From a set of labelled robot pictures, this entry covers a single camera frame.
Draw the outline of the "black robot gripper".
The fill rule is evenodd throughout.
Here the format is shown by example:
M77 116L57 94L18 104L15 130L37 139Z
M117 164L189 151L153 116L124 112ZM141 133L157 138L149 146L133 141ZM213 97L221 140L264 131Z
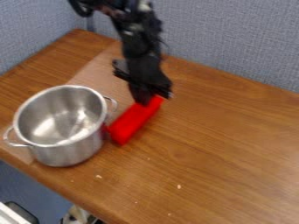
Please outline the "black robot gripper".
M122 59L112 62L114 76L126 81L134 102L146 106L152 96L173 97L172 81L161 69L161 42L154 33L120 32Z

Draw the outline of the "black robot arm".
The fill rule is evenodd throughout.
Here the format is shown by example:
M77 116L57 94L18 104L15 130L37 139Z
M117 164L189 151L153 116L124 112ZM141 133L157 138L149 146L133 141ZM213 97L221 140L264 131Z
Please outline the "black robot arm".
M122 59L113 59L113 75L126 82L134 102L146 106L154 95L168 99L172 81L161 69L162 22L150 0L68 0L78 16L100 11L121 40Z

